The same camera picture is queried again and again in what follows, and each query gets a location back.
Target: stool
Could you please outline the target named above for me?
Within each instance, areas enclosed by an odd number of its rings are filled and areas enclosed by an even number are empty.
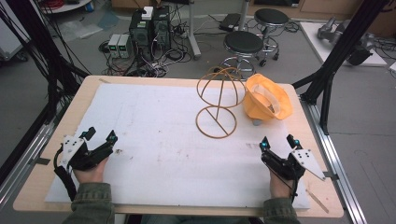
[[[251,72],[250,75],[255,73],[253,64],[246,58],[256,57],[262,51],[263,42],[257,35],[246,31],[234,31],[224,37],[223,45],[227,51],[235,56],[224,60],[220,66],[233,67],[229,61],[235,61],[234,67],[238,71]],[[248,68],[244,68],[242,63],[246,63]]]
[[[260,62],[260,66],[263,67],[267,62],[268,52],[276,50],[273,59],[277,60],[279,57],[279,45],[269,34],[277,28],[284,27],[289,22],[289,17],[276,9],[262,8],[254,13],[254,20],[264,27],[262,30],[262,42],[264,43],[262,52],[264,52],[264,58]],[[274,45],[269,44],[270,39],[275,42]]]

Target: orange fabric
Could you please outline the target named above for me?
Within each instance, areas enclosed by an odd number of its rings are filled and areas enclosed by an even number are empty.
[[[288,94],[269,78],[255,74],[246,83],[243,102],[245,112],[252,119],[285,119],[293,112]]]

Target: green jacket sleeve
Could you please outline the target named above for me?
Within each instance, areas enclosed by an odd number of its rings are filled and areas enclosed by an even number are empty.
[[[113,224],[114,205],[111,202],[111,187],[107,183],[87,183],[79,185],[73,213],[64,224]]]
[[[276,198],[265,201],[263,211],[265,224],[300,223],[290,199],[287,198]]]

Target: round stool seat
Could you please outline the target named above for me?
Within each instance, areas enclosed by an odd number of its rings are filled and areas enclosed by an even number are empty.
[[[254,20],[261,25],[282,26],[289,21],[289,17],[276,9],[262,8],[254,13]]]
[[[253,33],[234,31],[225,36],[224,46],[236,54],[254,54],[262,50],[263,43],[262,40]]]

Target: person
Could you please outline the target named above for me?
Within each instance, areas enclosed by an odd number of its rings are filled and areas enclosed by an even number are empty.
[[[111,187],[103,182],[103,173],[108,158],[100,162],[96,167],[89,171],[74,170],[76,179],[79,183],[78,192],[75,200],[71,204],[73,213],[69,215],[63,224],[84,223],[84,224],[112,224],[114,223],[114,205],[111,201]],[[271,199],[264,202],[263,219],[265,224],[278,223],[300,223],[297,219],[294,208],[290,200],[290,188],[292,181],[282,181],[273,172],[270,172],[270,191]],[[142,223],[169,223],[159,220],[163,216],[143,217]],[[216,217],[209,217],[204,223],[220,223]],[[231,223],[230,218],[222,220],[221,223]],[[244,223],[244,219],[239,218],[234,223]]]

